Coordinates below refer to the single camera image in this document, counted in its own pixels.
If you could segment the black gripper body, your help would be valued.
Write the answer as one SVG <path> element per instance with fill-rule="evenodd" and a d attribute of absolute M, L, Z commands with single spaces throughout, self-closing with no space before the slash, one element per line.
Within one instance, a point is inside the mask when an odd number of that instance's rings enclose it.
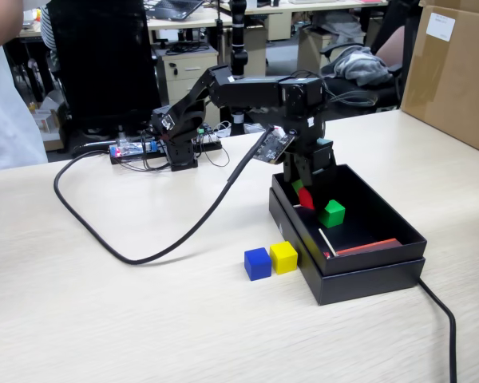
<path fill-rule="evenodd" d="M 290 120 L 286 130 L 292 142 L 284 150 L 286 153 L 311 156 L 314 172 L 335 166 L 333 142 L 325 138 L 325 122 L 322 117 L 304 117 L 302 120 Z"/>

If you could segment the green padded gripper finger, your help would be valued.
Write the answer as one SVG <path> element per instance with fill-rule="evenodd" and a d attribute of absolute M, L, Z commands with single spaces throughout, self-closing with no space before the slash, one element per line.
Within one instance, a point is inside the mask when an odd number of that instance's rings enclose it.
<path fill-rule="evenodd" d="M 286 153 L 283 162 L 284 180 L 290 183 L 296 194 L 303 187 L 303 182 L 299 170 L 304 164 L 303 158 L 296 154 Z"/>

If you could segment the broad black gripper finger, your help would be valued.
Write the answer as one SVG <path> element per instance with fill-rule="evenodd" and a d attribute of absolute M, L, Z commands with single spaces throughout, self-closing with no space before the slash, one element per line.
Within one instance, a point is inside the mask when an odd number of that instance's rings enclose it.
<path fill-rule="evenodd" d="M 314 185 L 314 161 L 311 156 L 297 155 L 297 170 L 304 187 Z"/>

